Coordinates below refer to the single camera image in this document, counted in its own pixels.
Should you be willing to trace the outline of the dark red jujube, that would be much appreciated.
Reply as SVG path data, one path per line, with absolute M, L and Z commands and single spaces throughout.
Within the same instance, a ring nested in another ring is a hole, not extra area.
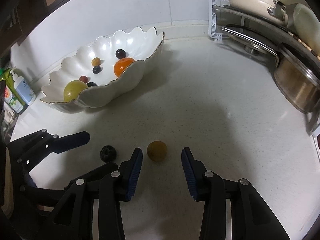
M 79 80 L 83 83 L 88 83 L 89 82 L 89 78 L 87 76 L 80 76 Z

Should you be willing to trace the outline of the white metal kitchen rack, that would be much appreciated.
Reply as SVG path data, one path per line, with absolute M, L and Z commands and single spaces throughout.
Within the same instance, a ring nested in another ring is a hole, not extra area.
M 308 49 L 307 45 L 288 29 L 277 26 L 264 18 L 231 7 L 229 5 L 229 0 L 209 0 L 208 35 L 210 38 L 218 41 L 222 40 L 222 38 L 227 35 L 224 34 L 219 27 L 228 24 L 236 24 L 257 31 L 259 34 L 274 42 L 278 49 L 280 44 L 288 44 L 300 53 L 306 54 L 306 56 L 319 67 L 319 58 L 316 54 L 312 52 L 311 49 Z M 245 48 L 245 50 L 251 54 L 258 52 L 249 48 Z M 271 70 L 272 77 L 276 69 L 274 63 L 274 67 Z M 315 123 L 311 125 L 309 133 L 316 138 L 319 136 L 319 102 L 317 103 L 315 110 L 311 113 L 315 116 Z

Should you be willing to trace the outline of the orange mandarin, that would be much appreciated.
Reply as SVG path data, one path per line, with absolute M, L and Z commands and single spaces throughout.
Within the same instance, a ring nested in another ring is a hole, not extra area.
M 135 62 L 135 59 L 130 57 L 125 57 L 123 59 L 119 59 L 114 65 L 114 74 L 116 77 L 120 77 L 123 71 L 132 63 Z

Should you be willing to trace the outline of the white scalloped porcelain bowl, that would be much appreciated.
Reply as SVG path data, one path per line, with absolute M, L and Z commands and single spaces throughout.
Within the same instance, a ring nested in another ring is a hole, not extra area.
M 136 27 L 129 33 L 118 30 L 110 37 L 96 38 L 90 45 L 81 46 L 75 55 L 62 59 L 59 70 L 51 72 L 48 85 L 41 88 L 43 97 L 40 101 L 63 113 L 78 113 L 88 108 L 106 106 L 121 94 L 133 90 L 155 68 L 164 38 L 165 33 L 154 27 L 147 31 Z M 120 77 L 114 74 L 114 65 L 118 61 L 117 49 L 125 50 L 127 57 L 135 59 Z M 99 74 L 92 72 L 91 61 L 95 57 L 101 59 L 102 70 Z M 97 86 L 88 87 L 75 100 L 64 102 L 65 86 L 83 75 Z

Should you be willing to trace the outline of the small brown longan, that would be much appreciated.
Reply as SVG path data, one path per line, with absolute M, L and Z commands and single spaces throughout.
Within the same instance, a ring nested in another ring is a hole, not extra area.
M 167 146 L 162 141 L 153 141 L 147 147 L 147 155 L 154 162 L 161 162 L 167 156 Z

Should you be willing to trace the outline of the white blue lotion bottle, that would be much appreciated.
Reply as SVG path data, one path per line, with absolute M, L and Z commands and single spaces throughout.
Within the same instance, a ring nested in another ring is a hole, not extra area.
M 13 69 L 10 71 L 10 74 L 12 75 L 12 79 L 14 81 L 14 89 L 16 90 L 16 92 L 28 106 L 32 105 L 36 99 L 36 94 L 31 89 L 27 81 L 23 76 L 17 75 Z

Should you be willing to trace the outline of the green colourful carton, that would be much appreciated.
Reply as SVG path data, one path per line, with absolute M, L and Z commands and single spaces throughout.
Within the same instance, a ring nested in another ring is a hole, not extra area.
M 21 114 L 26 109 L 26 103 L 14 88 L 11 68 L 1 68 L 1 81 L 2 80 L 6 83 L 4 100 L 16 114 Z

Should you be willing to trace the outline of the dark purple grape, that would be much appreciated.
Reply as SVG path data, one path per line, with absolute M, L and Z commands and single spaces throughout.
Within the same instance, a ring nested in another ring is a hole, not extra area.
M 116 58 L 123 59 L 126 57 L 126 51 L 123 49 L 117 49 L 116 50 Z

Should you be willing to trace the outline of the steel pan lid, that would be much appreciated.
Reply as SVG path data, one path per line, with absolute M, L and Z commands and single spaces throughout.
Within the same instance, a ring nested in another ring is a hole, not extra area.
M 264 37 L 248 27 L 236 24 L 228 24 L 219 27 L 219 29 L 228 37 L 243 44 L 245 48 L 274 56 L 275 67 L 277 68 L 279 66 L 279 49 L 269 38 Z

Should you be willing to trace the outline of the dark plum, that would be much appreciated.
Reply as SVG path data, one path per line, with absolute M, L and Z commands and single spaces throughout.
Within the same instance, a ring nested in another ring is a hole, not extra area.
M 94 83 L 94 82 L 88 82 L 88 83 L 87 83 L 87 86 L 88 86 L 88 87 L 95 87 L 95 86 L 97 86 L 97 84 Z

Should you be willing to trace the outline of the cream teapot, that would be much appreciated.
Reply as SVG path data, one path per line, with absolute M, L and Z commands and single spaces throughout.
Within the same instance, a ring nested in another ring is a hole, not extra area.
M 293 25 L 300 40 L 319 58 L 319 19 L 306 0 L 280 0 L 293 9 Z

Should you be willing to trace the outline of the green apple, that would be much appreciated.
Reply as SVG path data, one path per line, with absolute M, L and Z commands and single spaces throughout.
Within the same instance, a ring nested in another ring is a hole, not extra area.
M 69 82 L 65 86 L 63 91 L 64 102 L 75 100 L 78 97 L 78 95 L 86 88 L 88 88 L 88 85 L 86 85 L 84 82 L 80 80 L 73 80 Z

